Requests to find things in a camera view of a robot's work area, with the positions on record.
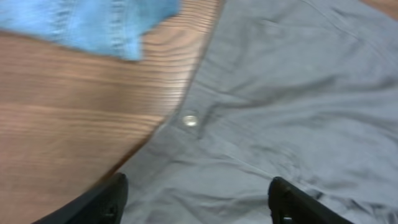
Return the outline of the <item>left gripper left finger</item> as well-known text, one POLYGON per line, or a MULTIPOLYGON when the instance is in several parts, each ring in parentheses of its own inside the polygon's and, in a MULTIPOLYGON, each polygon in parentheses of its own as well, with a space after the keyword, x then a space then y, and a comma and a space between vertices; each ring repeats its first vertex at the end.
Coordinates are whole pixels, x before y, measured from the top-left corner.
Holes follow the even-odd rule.
POLYGON ((34 224, 120 224, 128 181, 117 173, 34 224))

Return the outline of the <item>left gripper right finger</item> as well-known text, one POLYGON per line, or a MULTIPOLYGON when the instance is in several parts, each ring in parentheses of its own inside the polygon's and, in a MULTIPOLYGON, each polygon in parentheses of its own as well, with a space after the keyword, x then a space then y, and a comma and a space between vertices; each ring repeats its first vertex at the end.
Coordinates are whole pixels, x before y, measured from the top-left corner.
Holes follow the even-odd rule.
POLYGON ((273 224, 352 224, 281 177, 268 189, 273 224))

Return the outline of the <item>grey shorts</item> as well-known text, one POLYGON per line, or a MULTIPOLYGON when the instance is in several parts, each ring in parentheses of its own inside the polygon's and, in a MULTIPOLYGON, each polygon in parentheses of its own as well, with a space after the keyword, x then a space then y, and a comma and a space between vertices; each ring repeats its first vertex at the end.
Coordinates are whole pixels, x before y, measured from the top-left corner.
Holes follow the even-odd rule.
POLYGON ((123 223, 270 223, 283 177, 397 222, 397 21, 361 1, 226 1, 179 109, 121 168, 123 223))

